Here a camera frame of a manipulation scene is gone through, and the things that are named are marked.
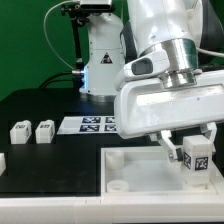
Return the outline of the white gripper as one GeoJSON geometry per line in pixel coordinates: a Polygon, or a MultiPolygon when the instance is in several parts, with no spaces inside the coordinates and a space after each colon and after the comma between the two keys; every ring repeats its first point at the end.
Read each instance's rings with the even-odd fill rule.
{"type": "Polygon", "coordinates": [[[170,140],[170,130],[202,124],[201,132],[214,142],[215,122],[224,121],[224,70],[197,75],[196,82],[174,89],[165,89],[158,78],[126,84],[114,101],[118,134],[124,139],[150,134],[171,162],[181,162],[183,153],[170,140]]]}

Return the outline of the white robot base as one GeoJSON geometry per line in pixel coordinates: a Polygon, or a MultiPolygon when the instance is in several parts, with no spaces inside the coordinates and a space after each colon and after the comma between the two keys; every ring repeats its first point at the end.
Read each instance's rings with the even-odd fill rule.
{"type": "Polygon", "coordinates": [[[125,64],[120,44],[122,20],[112,13],[91,15],[87,28],[89,61],[80,95],[95,102],[113,102],[117,93],[114,80],[125,64]]]}

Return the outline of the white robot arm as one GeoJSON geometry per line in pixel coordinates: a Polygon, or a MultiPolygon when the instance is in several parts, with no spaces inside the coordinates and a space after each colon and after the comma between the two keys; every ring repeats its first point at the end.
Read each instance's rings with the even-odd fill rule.
{"type": "Polygon", "coordinates": [[[198,66],[222,47],[224,28],[209,0],[128,0],[128,11],[122,45],[136,55],[115,79],[118,134],[148,135],[181,161],[171,131],[199,126],[212,140],[224,121],[224,69],[198,66]]]}

